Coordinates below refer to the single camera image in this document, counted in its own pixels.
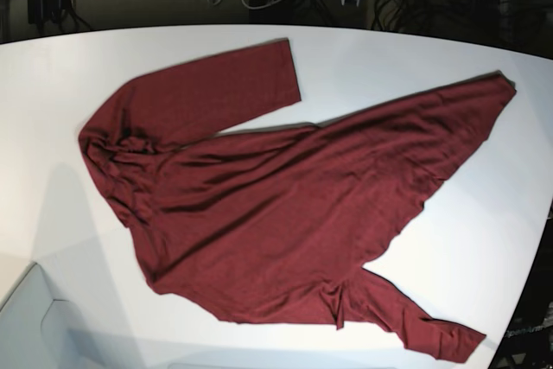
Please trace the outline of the dark red long-sleeve t-shirt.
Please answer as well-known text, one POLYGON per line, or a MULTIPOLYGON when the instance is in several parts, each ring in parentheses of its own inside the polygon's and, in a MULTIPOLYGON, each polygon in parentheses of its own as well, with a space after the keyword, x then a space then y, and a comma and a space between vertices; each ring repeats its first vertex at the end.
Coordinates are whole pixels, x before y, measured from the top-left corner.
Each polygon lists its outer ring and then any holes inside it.
POLYGON ((329 124, 228 134, 301 98, 290 45, 273 41, 130 80, 79 147, 157 294, 221 321, 374 323, 409 350, 463 363, 483 334, 431 317, 365 264, 488 139, 515 93, 492 73, 329 124))

